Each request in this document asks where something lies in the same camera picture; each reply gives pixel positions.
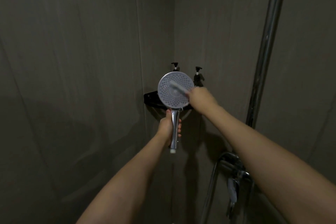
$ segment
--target person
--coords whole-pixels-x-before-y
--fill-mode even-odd
[[[206,88],[195,87],[188,97],[192,107],[224,135],[255,183],[289,223],[336,223],[334,184],[294,154],[231,116]],[[168,110],[153,139],[99,192],[77,224],[131,223],[145,199],[160,155],[170,143],[171,133]]]

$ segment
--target soap dispenser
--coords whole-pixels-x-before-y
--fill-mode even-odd
[[[177,65],[178,65],[179,63],[178,63],[178,62],[172,62],[172,64],[174,64],[174,70],[173,70],[173,72],[178,71],[178,70],[177,70]]]
[[[200,69],[202,69],[202,68],[201,67],[196,67],[196,74],[194,76],[195,87],[203,87],[203,83],[201,81],[201,76],[199,74]]]

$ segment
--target person's left hand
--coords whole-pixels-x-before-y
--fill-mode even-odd
[[[181,137],[181,128],[182,128],[182,120],[179,120],[179,125],[178,125],[178,137]],[[170,145],[170,140],[171,136],[173,133],[173,121],[172,121],[172,116],[171,116],[171,111],[168,109],[166,111],[166,117],[161,119],[159,128],[157,129],[157,135],[162,137],[167,141],[167,145]]]

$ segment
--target shower head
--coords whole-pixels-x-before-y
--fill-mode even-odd
[[[170,144],[170,153],[175,153],[178,143],[177,130],[179,126],[180,110],[189,104],[186,90],[194,87],[192,79],[182,72],[170,72],[162,77],[157,87],[157,94],[162,103],[171,108],[173,121],[173,135]]]

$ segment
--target metal pole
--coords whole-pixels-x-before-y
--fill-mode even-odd
[[[249,125],[252,128],[255,128],[255,124],[257,122],[261,97],[263,94],[263,89],[266,81],[268,64],[270,63],[273,43],[275,39],[275,33],[277,31],[282,1],[283,0],[268,1],[267,15],[260,43],[257,66],[254,74],[254,82],[250,98],[250,105],[246,117],[246,125]],[[247,221],[247,207],[250,203],[253,191],[254,191],[254,181],[252,180],[250,185],[250,191],[245,201],[243,223],[246,223]]]

